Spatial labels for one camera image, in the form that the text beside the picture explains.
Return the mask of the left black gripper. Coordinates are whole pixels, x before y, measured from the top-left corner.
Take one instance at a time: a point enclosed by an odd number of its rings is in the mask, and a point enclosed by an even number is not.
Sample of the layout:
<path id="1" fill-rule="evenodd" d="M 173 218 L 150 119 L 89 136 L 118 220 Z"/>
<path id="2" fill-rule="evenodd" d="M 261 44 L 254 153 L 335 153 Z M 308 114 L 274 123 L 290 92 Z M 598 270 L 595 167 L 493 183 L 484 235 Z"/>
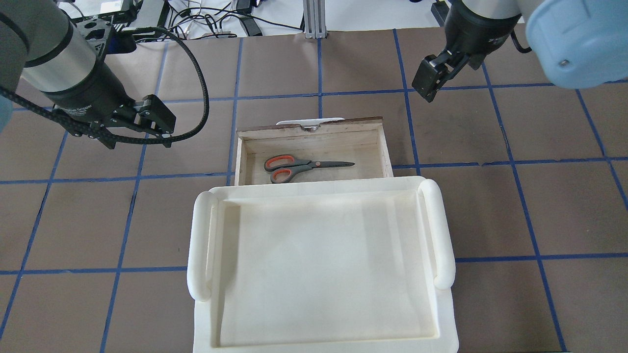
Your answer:
<path id="1" fill-rule="evenodd" d="M 52 102 L 75 121 L 100 130 L 97 139 L 107 149 L 116 147 L 118 138 L 108 127 L 129 127 L 135 124 L 135 100 L 128 96 L 123 84 L 105 63 L 97 63 L 92 71 L 74 87 L 52 92 Z M 176 117 L 155 95 L 144 96 L 141 104 L 141 127 L 152 135 L 174 132 Z"/>

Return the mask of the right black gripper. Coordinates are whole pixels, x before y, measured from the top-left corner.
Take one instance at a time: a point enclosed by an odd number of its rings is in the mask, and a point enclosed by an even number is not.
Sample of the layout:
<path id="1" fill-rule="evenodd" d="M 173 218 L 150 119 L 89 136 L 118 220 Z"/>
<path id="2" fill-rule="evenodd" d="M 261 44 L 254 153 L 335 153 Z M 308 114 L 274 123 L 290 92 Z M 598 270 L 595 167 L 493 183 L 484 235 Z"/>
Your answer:
<path id="1" fill-rule="evenodd" d="M 426 102 L 465 65 L 480 69 L 514 29 L 521 12 L 513 2 L 453 2 L 445 20 L 446 45 L 422 59 L 411 86 Z"/>

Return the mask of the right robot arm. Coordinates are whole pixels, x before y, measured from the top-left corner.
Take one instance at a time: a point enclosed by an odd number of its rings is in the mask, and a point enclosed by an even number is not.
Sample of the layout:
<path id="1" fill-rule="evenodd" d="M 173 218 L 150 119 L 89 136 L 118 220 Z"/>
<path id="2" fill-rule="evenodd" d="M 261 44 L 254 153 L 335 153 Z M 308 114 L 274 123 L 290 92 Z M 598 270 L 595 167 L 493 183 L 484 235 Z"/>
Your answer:
<path id="1" fill-rule="evenodd" d="M 464 67 L 477 70 L 525 22 L 528 47 L 547 79 L 565 89 L 588 89 L 627 77 L 628 3 L 625 0 L 438 1 L 446 45 L 419 65 L 413 89 L 431 102 Z"/>

